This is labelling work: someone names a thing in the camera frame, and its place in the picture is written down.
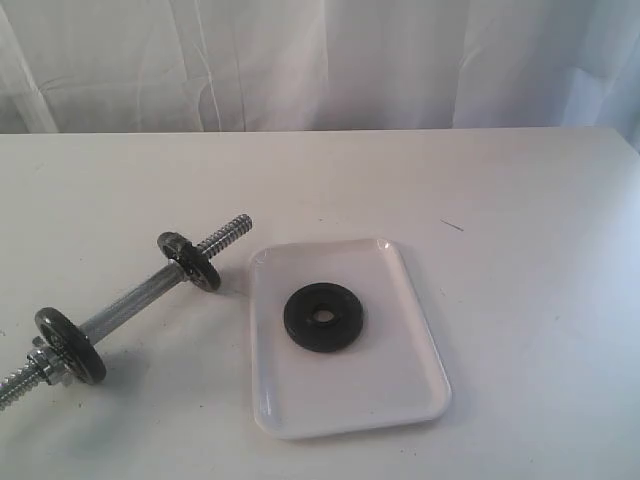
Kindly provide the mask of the black weight plate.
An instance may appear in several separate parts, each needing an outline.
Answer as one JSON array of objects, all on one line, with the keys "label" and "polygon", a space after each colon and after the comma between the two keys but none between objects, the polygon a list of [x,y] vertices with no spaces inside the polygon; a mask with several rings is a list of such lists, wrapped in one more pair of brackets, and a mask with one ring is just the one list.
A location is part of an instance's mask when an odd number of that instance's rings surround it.
[{"label": "black weight plate", "polygon": [[106,377],[106,367],[89,338],[64,314],[45,307],[35,314],[35,324],[46,344],[65,367],[83,383],[95,385]]},{"label": "black weight plate", "polygon": [[353,344],[364,329],[364,307],[349,289],[313,283],[295,291],[283,310],[283,325],[299,347],[334,353]]}]

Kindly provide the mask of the white rectangular plastic tray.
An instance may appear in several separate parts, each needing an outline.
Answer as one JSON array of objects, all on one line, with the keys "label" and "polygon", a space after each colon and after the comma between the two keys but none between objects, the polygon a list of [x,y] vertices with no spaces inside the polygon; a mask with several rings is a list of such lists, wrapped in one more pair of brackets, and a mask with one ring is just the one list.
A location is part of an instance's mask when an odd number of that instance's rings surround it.
[{"label": "white rectangular plastic tray", "polygon": [[[252,403],[269,435],[299,440],[428,422],[451,387],[396,245],[384,238],[272,246],[250,262]],[[313,283],[351,290],[364,329],[349,347],[316,353],[283,325],[289,297]]]}]

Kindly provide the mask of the white backdrop curtain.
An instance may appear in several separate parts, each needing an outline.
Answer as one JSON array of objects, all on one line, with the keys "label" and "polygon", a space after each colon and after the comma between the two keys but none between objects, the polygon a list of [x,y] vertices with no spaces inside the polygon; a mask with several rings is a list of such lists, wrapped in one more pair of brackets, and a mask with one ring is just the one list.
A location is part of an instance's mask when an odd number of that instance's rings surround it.
[{"label": "white backdrop curtain", "polygon": [[602,126],[635,1],[5,1],[5,133]]}]

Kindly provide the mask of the chrome threaded dumbbell bar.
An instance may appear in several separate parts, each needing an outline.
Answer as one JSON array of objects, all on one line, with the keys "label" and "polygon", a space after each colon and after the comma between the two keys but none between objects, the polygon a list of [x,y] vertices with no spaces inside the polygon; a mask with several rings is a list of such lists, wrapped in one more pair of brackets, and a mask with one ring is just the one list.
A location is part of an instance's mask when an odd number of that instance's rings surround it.
[{"label": "chrome threaded dumbbell bar", "polygon": [[[204,253],[212,264],[211,259],[214,256],[246,235],[252,227],[251,217],[247,214],[240,214],[201,242],[194,244],[189,241]],[[89,338],[96,350],[96,345],[99,342],[183,282],[192,283],[177,262],[167,259],[167,264],[164,267],[84,323],[77,325],[66,317]],[[67,376],[61,383],[74,380],[81,382],[68,369],[67,371]],[[6,410],[43,383],[45,382],[37,372],[35,365],[27,359],[26,355],[24,365],[1,380],[1,409]]]}]

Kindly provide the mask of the chrome spin-lock collar nut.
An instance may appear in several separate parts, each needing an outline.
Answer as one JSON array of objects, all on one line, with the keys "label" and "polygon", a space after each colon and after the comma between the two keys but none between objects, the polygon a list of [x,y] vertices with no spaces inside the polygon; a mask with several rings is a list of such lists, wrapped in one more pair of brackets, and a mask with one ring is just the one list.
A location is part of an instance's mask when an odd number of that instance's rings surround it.
[{"label": "chrome spin-lock collar nut", "polygon": [[32,346],[27,359],[35,365],[43,381],[50,386],[63,382],[68,373],[63,358],[40,336],[32,340]]}]

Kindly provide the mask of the black weight plate end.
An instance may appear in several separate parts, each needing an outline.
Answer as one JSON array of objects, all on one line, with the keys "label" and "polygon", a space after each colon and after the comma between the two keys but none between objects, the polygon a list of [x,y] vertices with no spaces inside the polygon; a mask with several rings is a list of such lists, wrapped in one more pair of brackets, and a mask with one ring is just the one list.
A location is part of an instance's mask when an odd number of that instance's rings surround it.
[{"label": "black weight plate end", "polygon": [[198,288],[210,293],[219,289],[221,279],[217,270],[186,237],[177,232],[163,232],[157,245],[167,259],[182,267],[187,278]]}]

